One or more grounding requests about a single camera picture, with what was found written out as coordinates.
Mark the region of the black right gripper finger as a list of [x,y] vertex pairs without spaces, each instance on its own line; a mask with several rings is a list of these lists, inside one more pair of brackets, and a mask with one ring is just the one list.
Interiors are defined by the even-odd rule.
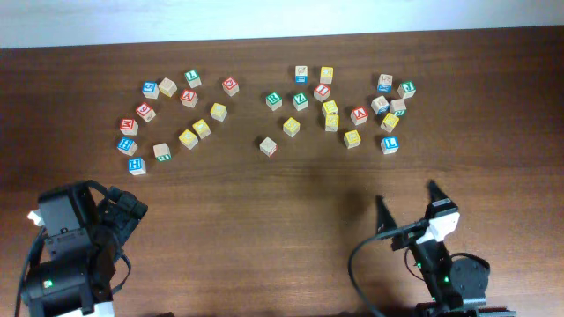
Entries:
[[440,206],[445,203],[450,203],[449,197],[440,189],[434,180],[427,183],[427,190],[430,198],[430,203],[433,206]]
[[397,229],[395,219],[391,216],[381,195],[375,197],[376,232],[378,234]]

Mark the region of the red side wooden block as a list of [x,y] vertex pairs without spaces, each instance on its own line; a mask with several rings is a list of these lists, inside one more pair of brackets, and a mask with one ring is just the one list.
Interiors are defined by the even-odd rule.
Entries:
[[259,149],[266,156],[271,157],[278,149],[278,145],[271,138],[266,137],[260,144]]

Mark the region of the red I letter block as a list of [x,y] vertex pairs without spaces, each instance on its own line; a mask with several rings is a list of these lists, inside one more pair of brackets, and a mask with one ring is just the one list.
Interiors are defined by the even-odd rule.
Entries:
[[330,87],[327,84],[319,84],[314,89],[314,98],[320,102],[324,102],[330,97]]

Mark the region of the red C letter block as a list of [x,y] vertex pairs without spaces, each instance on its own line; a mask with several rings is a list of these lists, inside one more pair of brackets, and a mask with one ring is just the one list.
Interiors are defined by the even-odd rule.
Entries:
[[239,83],[233,77],[225,79],[222,82],[222,88],[230,97],[233,97],[240,90]]

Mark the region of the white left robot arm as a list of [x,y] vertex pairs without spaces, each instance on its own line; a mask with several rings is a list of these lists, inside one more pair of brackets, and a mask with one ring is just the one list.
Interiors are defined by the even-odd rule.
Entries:
[[30,316],[113,316],[115,265],[148,211],[133,194],[97,181],[42,193],[29,218],[41,229],[19,282]]

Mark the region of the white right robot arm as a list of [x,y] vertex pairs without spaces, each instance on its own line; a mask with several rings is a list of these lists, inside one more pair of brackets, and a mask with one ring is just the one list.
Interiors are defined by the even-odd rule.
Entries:
[[486,289],[491,267],[488,261],[468,253],[452,254],[445,239],[460,219],[458,206],[434,181],[429,181],[430,196],[425,216],[406,225],[392,236],[394,251],[411,251],[415,264],[432,298],[416,305],[418,316],[515,316],[507,308],[487,308]]

